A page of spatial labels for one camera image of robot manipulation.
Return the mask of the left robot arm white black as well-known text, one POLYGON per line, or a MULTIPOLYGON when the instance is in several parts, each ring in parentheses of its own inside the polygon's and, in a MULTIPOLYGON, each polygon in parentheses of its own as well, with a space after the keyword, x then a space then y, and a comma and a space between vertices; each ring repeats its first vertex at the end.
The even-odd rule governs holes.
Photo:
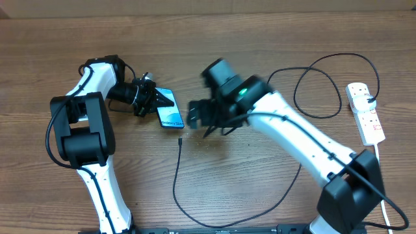
POLYGON ((118 55, 91 58, 79 66, 77 85, 50 101, 46 151, 54 163, 76 170, 84 181, 99 218, 98 233, 139 232, 114 171, 116 140, 106 99, 132 105, 138 117, 175 105, 147 75, 127 83, 128 68, 118 55))

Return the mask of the blue Galaxy smartphone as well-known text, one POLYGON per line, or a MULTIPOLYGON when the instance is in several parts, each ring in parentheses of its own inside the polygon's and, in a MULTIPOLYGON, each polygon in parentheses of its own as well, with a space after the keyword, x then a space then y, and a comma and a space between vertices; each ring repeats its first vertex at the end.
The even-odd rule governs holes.
POLYGON ((157 88, 157 90, 174 103, 173 107, 157 108, 157 115, 159 117, 161 127, 170 129, 183 129, 185 125, 183 123, 183 119, 181 117, 179 107, 177 106, 173 92, 166 88, 157 88))

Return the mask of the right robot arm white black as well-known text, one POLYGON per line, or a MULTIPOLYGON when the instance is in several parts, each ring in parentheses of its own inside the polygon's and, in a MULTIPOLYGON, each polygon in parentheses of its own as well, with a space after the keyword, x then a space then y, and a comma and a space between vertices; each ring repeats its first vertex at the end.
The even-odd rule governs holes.
POLYGON ((209 132, 233 131, 247 123, 275 140, 315 179, 322 192, 317 217, 304 233, 353 233, 368 225, 365 218, 380 203, 388 203, 410 222, 384 189, 380 164, 368 150, 356 153, 325 135, 300 116, 269 84, 253 75, 243 79, 229 63, 219 58, 201 73, 211 91, 209 99, 190 101, 188 125, 207 126, 209 132))

